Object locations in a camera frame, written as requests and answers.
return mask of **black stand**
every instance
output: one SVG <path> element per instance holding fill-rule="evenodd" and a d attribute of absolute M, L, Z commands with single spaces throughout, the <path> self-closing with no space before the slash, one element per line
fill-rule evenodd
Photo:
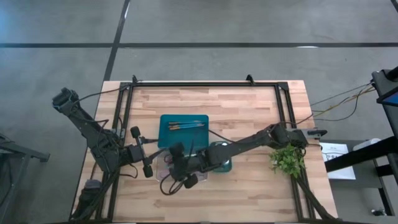
<path fill-rule="evenodd" d="M 396 153 L 398 152 L 398 139 L 396 139 L 394 136 L 389 137 L 387 139 L 384 139 L 382 141 L 379 141 L 375 144 L 372 144 L 370 146 L 366 146 L 362 149 L 359 149 L 357 151 L 352 151 L 350 153 L 347 153 L 345 155 L 339 156 L 335 159 L 329 160 L 325 162 L 326 166 L 326 171 L 331 172 L 335 170 L 339 170 L 345 167 L 349 167 L 355 164 L 359 164 L 360 162 L 368 161 L 371 159 L 377 159 L 378 157 L 382 156 L 387 156 L 389 158 L 389 168 L 391 170 L 390 174 L 394 174 L 394 177 L 398 178 L 398 168 L 396 164 L 396 160 L 394 157 L 396 156 Z M 387 169 L 385 166 L 382 166 L 383 171 L 385 172 L 385 169 Z"/>
<path fill-rule="evenodd" d="M 40 159 L 40 162 L 47 162 L 49 160 L 50 154 L 49 153 L 42 153 L 35 151 L 33 149 L 28 149 L 26 147 L 19 146 L 12 141 L 8 141 L 4 138 L 0 138 L 0 156 L 5 156 L 5 161 L 11 158 L 15 158 L 18 160 L 19 168 L 15 170 L 11 170 L 11 165 L 9 163 L 8 169 L 10 172 L 14 174 L 12 178 L 12 182 L 10 183 L 2 183 L 3 185 L 8 184 L 5 188 L 6 193 L 1 198 L 4 198 L 4 202 L 0 205 L 0 223 L 4 223 L 6 216 L 12 206 L 14 201 L 14 197 L 16 195 L 17 187 L 19 186 L 22 177 L 27 169 L 27 165 L 29 163 L 30 158 L 34 157 Z"/>

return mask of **black cable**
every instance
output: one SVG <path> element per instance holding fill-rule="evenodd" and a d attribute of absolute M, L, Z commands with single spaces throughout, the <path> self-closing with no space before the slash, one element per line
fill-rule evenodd
<path fill-rule="evenodd" d="M 10 182 L 10 187 L 8 188 L 6 194 L 4 195 L 4 197 L 1 199 L 0 201 L 0 208 L 2 207 L 3 203 L 6 201 L 8 195 L 10 194 L 11 188 L 12 188 L 12 173 L 11 173 L 11 164 L 10 164 L 10 160 L 7 159 L 7 165 L 8 165 L 8 174 L 9 174 L 9 182 Z"/>
<path fill-rule="evenodd" d="M 357 89 L 359 89 L 359 88 L 361 88 L 361 87 L 364 87 L 364 86 L 368 86 L 370 83 L 365 84 L 365 85 L 361 85 L 361 86 L 358 86 L 358 87 L 355 87 L 355 88 L 353 88 L 353 89 L 350 89 L 350 90 L 348 90 L 348 91 L 345 91 L 345 92 L 339 93 L 339 94 L 337 94 L 337 95 L 331 96 L 331 97 L 329 97 L 329 98 L 326 98 L 326 99 L 324 99 L 324 100 L 318 101 L 318 102 L 316 102 L 316 103 L 312 103 L 312 104 L 310 104 L 310 106 L 317 105 L 317 104 L 322 103 L 322 102 L 324 102 L 324 101 L 326 101 L 326 100 L 330 100 L 330 99 L 332 99 L 332 98 L 334 98 L 334 97 L 341 96 L 341 95 L 343 95 L 343 94 L 345 94 L 345 93 L 349 93 L 349 92 L 351 92 L 351 91 L 357 90 Z"/>
<path fill-rule="evenodd" d="M 308 144 L 309 146 L 319 146 L 319 147 L 321 147 L 321 151 L 322 151 L 322 149 L 323 149 L 323 147 L 320 145 L 320 144 Z"/>
<path fill-rule="evenodd" d="M 313 116 L 313 113 L 311 113 L 310 116 L 308 116 L 308 117 L 304 118 L 303 120 L 301 120 L 299 122 L 296 122 L 296 123 L 295 122 L 290 122 L 290 121 L 281 121 L 281 122 L 276 123 L 276 124 L 295 124 L 295 125 L 299 125 L 299 124 L 303 123 L 304 121 L 310 119 L 312 116 Z"/>
<path fill-rule="evenodd" d="M 135 167 L 134 165 L 132 165 L 132 164 L 129 164 L 132 168 L 134 168 L 135 170 L 136 170 L 136 177 L 134 177 L 134 178 L 137 178 L 138 177 L 138 170 L 137 170 L 137 167 Z"/>
<path fill-rule="evenodd" d="M 85 118 L 80 118 L 80 117 L 78 117 L 78 116 L 76 116 L 74 114 L 71 114 L 69 116 L 72 116 L 72 117 L 74 117 L 76 119 L 79 119 L 81 121 L 86 121 L 86 122 L 90 122 L 90 123 L 101 123 L 101 122 L 105 122 L 106 120 L 108 120 L 108 119 L 104 119 L 104 120 L 101 120 L 101 121 L 93 121 L 93 120 L 88 120 L 88 119 L 85 119 Z"/>
<path fill-rule="evenodd" d="M 187 161 L 186 161 L 187 164 L 188 164 L 189 160 L 191 159 L 191 156 L 192 156 L 192 153 L 193 153 L 194 139 L 195 139 L 195 137 L 192 139 L 191 148 L 190 148 L 190 150 L 189 150 L 188 159 L 187 159 Z M 164 183 L 164 180 L 165 180 L 166 178 L 168 178 L 168 177 L 170 177 L 170 174 L 166 175 L 166 176 L 162 179 L 162 181 L 160 181 L 160 191 L 161 191 L 164 195 L 168 195 L 168 196 L 169 196 L 169 195 L 173 195 L 173 194 L 177 193 L 177 192 L 182 188 L 182 185 L 183 185 L 184 183 L 183 183 L 183 181 L 179 182 L 178 185 L 176 186 L 176 188 L 173 189 L 174 185 L 178 182 L 177 180 L 174 180 L 174 183 L 173 183 L 173 184 L 170 186 L 170 188 L 169 188 L 169 192 L 166 193 L 166 192 L 164 192 L 164 190 L 163 190 L 163 183 Z"/>
<path fill-rule="evenodd" d="M 328 109 L 326 109 L 326 110 L 324 110 L 324 111 L 317 111 L 317 110 L 311 110 L 311 111 L 312 111 L 312 112 L 321 112 L 320 114 L 317 114 L 317 115 L 316 115 L 316 116 L 319 116 L 319 115 L 323 114 L 323 113 L 326 112 L 326 111 L 330 111 L 330 110 L 332 110 L 332 109 L 338 107 L 340 104 L 344 103 L 344 101 L 346 101 L 346 100 L 348 100 L 348 99 L 350 99 L 350 98 L 351 98 L 350 96 L 349 96 L 349 97 L 346 97 L 346 98 L 344 98 L 343 100 L 341 100 L 338 104 L 336 104 L 335 106 L 332 106 L 331 108 L 328 108 Z"/>
<path fill-rule="evenodd" d="M 351 116 L 355 113 L 355 111 L 356 111 L 356 108 L 357 108 L 357 106 L 358 106 L 358 99 L 359 99 L 359 96 L 360 96 L 360 94 L 362 93 L 363 90 L 364 90 L 364 89 L 362 89 L 361 91 L 359 91 L 359 93 L 357 94 L 356 100 L 355 100 L 355 107 L 354 107 L 353 112 L 352 112 L 350 115 L 348 115 L 348 116 L 346 116 L 346 117 L 344 117 L 344 118 L 340 118 L 340 119 L 321 119 L 321 118 L 318 118 L 318 119 L 314 119 L 314 120 L 315 120 L 315 121 L 342 121 L 342 120 L 344 120 L 344 119 L 347 119 L 347 118 L 351 117 Z"/>
<path fill-rule="evenodd" d="M 113 91 L 122 90 L 123 88 L 126 88 L 126 87 L 127 87 L 127 86 L 121 86 L 121 87 L 119 87 L 119 88 L 117 88 L 117 89 L 114 89 L 114 90 L 102 91 L 102 92 L 99 92 L 99 93 L 93 93 L 93 94 L 87 95 L 87 96 L 85 96 L 85 97 L 83 97 L 83 98 L 80 98 L 79 100 L 73 102 L 73 104 L 72 104 L 71 107 L 70 107 L 70 111 L 73 109 L 73 106 L 75 106 L 77 103 L 79 103 L 79 102 L 82 101 L 82 100 L 85 100 L 85 99 L 87 99 L 87 98 L 89 98 L 89 97 L 96 96 L 96 95 L 100 95 L 100 94 L 103 94 L 103 93 L 111 93 L 111 92 L 113 92 Z"/>
<path fill-rule="evenodd" d="M 119 174 L 119 175 L 125 176 L 125 177 L 131 177 L 131 178 L 133 178 L 133 179 L 136 179 L 136 178 L 137 178 L 137 176 L 133 176 L 133 175 L 130 175 L 130 174 Z"/>

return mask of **black metal frame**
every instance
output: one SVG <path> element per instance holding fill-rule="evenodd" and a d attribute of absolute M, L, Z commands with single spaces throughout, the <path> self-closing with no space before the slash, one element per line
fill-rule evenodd
<path fill-rule="evenodd" d="M 9 157 L 16 157 L 21 159 L 18 171 L 16 172 L 17 175 L 13 178 L 14 180 L 9 183 L 11 185 L 10 191 L 8 194 L 5 195 L 6 198 L 4 199 L 4 203 L 0 207 L 0 223 L 3 223 L 7 218 L 6 216 L 9 212 L 9 209 L 12 207 L 16 191 L 21 184 L 30 158 L 37 158 L 40 160 L 40 162 L 47 162 L 49 160 L 50 154 L 20 146 L 4 138 L 0 138 L 0 154 L 5 154 Z"/>
<path fill-rule="evenodd" d="M 290 92 L 289 92 L 289 85 L 287 82 L 254 82 L 252 77 L 248 75 L 247 79 L 248 82 L 137 82 L 137 79 L 133 77 L 133 83 L 125 83 L 122 82 L 120 87 L 123 85 L 130 85 L 130 88 L 120 91 L 118 95 L 118 99 L 116 101 L 116 109 L 114 113 L 114 118 L 113 118 L 113 125 L 112 129 L 117 129 L 118 128 L 118 119 L 119 119 L 119 114 L 121 110 L 121 104 L 123 100 L 123 95 L 125 91 L 128 91 L 127 93 L 127 101 L 126 101 L 126 109 L 124 112 L 124 118 L 123 118 L 123 126 L 120 131 L 122 131 L 122 143 L 124 144 L 125 136 L 126 136 L 126 130 L 127 130 L 127 125 L 128 125 L 128 120 L 129 120 L 129 110 L 131 107 L 132 103 L 132 93 L 134 91 L 135 87 L 158 87 L 158 86 L 175 86 L 175 87 L 181 87 L 181 86 L 252 86 L 252 87 L 272 87 L 275 90 L 275 97 L 276 97 L 276 102 L 278 106 L 278 111 L 279 111 L 279 118 L 280 121 L 286 121 L 285 119 L 285 114 L 284 114 L 284 107 L 282 103 L 282 95 L 280 90 L 283 90 L 285 93 L 285 98 L 286 98 L 286 105 L 287 105 L 287 110 L 289 112 L 289 119 L 291 122 L 295 123 L 295 117 L 294 117 L 294 111 L 293 111 L 293 105 L 292 105 L 292 100 L 290 98 Z M 108 174 L 104 173 L 103 174 L 103 179 L 102 181 L 104 182 L 105 180 L 108 179 Z M 305 184 L 308 185 L 308 178 L 307 178 L 307 173 L 305 169 L 302 169 L 302 176 L 303 176 L 303 181 Z M 293 198 L 295 202 L 295 209 L 296 209 L 296 214 L 297 214 L 297 220 L 300 222 L 302 220 L 305 220 L 306 218 L 303 217 L 303 209 L 302 209 L 302 204 L 300 201 L 300 194 L 299 194 L 299 188 L 297 187 L 297 183 L 294 177 L 291 177 L 291 183 L 292 183 L 292 193 L 293 193 Z M 96 215 L 95 215 L 95 220 L 99 222 L 111 222 L 113 219 L 113 214 L 114 214 L 114 206 L 116 203 L 116 195 L 118 191 L 118 182 L 119 178 L 115 180 L 115 182 L 112 185 L 111 189 L 111 197 L 109 201 L 109 207 L 108 207 L 108 214 L 106 218 L 102 217 L 102 211 L 103 211 L 103 201 L 100 203 L 99 207 L 96 210 Z M 308 214 L 309 218 L 314 219 L 315 218 L 315 212 L 314 208 L 311 205 L 309 199 L 307 199 L 307 207 L 308 207 Z"/>
<path fill-rule="evenodd" d="M 373 163 L 374 163 L 374 166 L 376 167 L 376 172 L 377 172 L 377 168 L 379 167 L 377 164 L 377 160 L 373 159 Z M 377 175 L 379 176 L 379 180 L 380 180 L 380 184 L 381 184 L 381 187 L 378 188 L 378 191 L 379 191 L 379 195 L 381 198 L 381 202 L 384 207 L 384 211 L 385 211 L 386 215 L 395 216 L 396 215 L 395 211 L 392 207 L 392 203 L 391 203 L 390 197 L 388 196 L 386 185 L 384 184 L 384 180 L 382 178 L 383 175 L 379 175 L 379 173 L 377 173 Z"/>

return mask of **wooden table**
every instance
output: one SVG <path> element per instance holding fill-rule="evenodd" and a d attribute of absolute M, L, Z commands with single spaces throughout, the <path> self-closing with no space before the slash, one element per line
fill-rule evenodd
<path fill-rule="evenodd" d="M 104 82 L 103 91 L 119 88 L 120 82 Z M 307 92 L 301 80 L 288 81 L 295 118 L 300 121 L 311 114 Z M 96 120 L 113 120 L 117 92 L 101 95 Z M 158 138 L 162 114 L 207 114 L 210 129 L 231 139 L 254 134 L 279 121 L 275 91 L 271 87 L 142 87 L 134 88 L 128 130 L 138 126 L 146 138 Z M 313 128 L 312 119 L 299 128 Z M 111 122 L 105 126 L 111 128 Z M 209 135 L 210 142 L 219 141 Z M 127 132 L 126 144 L 134 142 Z M 146 144 L 147 154 L 158 150 L 156 144 Z M 233 157 L 231 172 L 209 172 L 208 179 L 192 189 L 182 188 L 173 196 L 164 196 L 159 182 L 145 178 L 142 163 L 137 163 L 138 178 L 120 176 L 114 222 L 294 222 L 297 221 L 290 178 L 270 170 L 268 154 L 271 148 L 259 147 Z M 156 162 L 152 168 L 156 173 Z M 78 196 L 86 179 L 90 178 L 94 159 L 87 151 Z M 307 148 L 305 156 L 310 188 L 330 214 L 337 217 L 335 203 L 318 146 Z M 135 175 L 129 166 L 123 174 Z M 95 179 L 102 172 L 96 170 Z M 108 210 L 109 192 L 104 206 Z M 304 214 L 305 197 L 301 192 Z"/>

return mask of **white paper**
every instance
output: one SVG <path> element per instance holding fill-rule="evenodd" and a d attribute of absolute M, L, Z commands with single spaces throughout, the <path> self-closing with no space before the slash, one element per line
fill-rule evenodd
<path fill-rule="evenodd" d="M 322 146 L 322 157 L 323 161 L 329 161 L 343 154 L 348 153 L 347 145 L 345 144 L 333 144 L 333 143 L 323 143 Z M 336 170 L 328 173 L 329 179 L 345 179 L 345 180 L 355 180 L 355 173 L 353 167 L 346 167 L 344 169 Z"/>

